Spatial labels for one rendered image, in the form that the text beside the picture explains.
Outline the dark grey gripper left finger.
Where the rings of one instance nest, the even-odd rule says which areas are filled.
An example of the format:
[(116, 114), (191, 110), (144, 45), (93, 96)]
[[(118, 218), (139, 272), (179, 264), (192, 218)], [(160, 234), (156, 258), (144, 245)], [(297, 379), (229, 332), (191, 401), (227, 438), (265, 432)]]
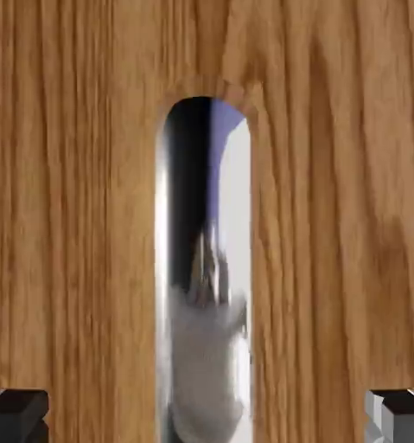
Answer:
[(48, 410), (45, 390), (0, 388), (0, 443), (49, 443)]

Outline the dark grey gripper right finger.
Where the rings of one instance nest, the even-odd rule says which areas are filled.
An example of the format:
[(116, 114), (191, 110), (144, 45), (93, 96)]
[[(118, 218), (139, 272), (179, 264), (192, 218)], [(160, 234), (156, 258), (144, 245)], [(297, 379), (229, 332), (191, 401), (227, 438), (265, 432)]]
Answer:
[(414, 443), (414, 388), (365, 394), (364, 443)]

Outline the light wood drawer front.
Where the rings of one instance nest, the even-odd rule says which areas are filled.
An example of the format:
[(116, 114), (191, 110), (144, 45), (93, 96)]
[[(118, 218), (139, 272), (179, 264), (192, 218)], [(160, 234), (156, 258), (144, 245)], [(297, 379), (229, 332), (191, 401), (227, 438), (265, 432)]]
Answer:
[(0, 0), (0, 387), (155, 443), (156, 139), (252, 131), (256, 443), (363, 443), (414, 388), (414, 0)]

